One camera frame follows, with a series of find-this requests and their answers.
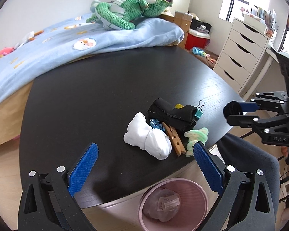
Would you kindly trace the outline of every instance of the folded white sock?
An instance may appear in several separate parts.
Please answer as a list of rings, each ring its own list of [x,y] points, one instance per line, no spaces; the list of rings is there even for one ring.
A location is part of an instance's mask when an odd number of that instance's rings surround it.
[[[137,113],[127,127],[124,141],[132,146],[145,149],[150,155],[159,160],[164,160],[171,152],[169,137],[157,128],[152,128],[146,123],[143,113]]]

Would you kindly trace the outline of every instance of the black table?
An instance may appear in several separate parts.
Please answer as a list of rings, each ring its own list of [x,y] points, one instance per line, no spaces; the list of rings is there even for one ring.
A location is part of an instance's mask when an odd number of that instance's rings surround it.
[[[123,141],[135,114],[147,116],[158,97],[173,105],[205,101],[195,129],[209,129],[207,147],[231,128],[223,107],[242,101],[215,72],[178,47],[106,53],[58,67],[36,78],[28,97],[20,138],[22,185],[31,170],[69,169],[91,141],[99,146],[99,158],[75,194],[81,208],[132,194],[181,169],[193,157],[172,151],[159,161]]]

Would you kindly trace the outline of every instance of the pink trash can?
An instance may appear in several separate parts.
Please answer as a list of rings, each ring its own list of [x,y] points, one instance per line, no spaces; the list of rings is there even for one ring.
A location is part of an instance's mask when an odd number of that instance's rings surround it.
[[[157,188],[167,188],[180,195],[179,212],[167,222],[151,219],[142,212],[145,201]],[[145,231],[195,231],[208,210],[206,192],[197,183],[184,178],[162,181],[148,189],[140,200],[138,218]]]

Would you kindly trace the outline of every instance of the silver screw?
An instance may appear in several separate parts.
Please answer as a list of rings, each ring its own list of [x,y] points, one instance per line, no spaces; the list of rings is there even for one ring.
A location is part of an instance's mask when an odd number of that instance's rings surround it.
[[[235,167],[232,166],[232,165],[228,165],[227,166],[227,170],[230,171],[230,172],[234,172],[235,171]]]
[[[64,167],[64,166],[59,166],[59,167],[57,167],[57,171],[58,171],[59,173],[63,172],[64,170],[65,170],[65,167]]]
[[[263,175],[263,171],[262,171],[261,169],[257,169],[256,172],[257,172],[257,174],[260,175],[260,176]]]
[[[35,172],[35,170],[32,170],[32,171],[30,171],[30,173],[29,173],[29,175],[32,177],[32,176],[35,176],[35,174],[36,174],[36,172]]]

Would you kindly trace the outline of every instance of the blanket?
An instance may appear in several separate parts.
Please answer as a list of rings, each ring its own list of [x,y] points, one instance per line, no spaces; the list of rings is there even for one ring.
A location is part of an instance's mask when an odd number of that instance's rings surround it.
[[[140,18],[134,30],[108,31],[101,24],[86,23],[90,16],[47,27],[35,40],[2,57],[0,103],[39,75],[82,56],[166,46],[184,38],[180,27],[160,18]]]

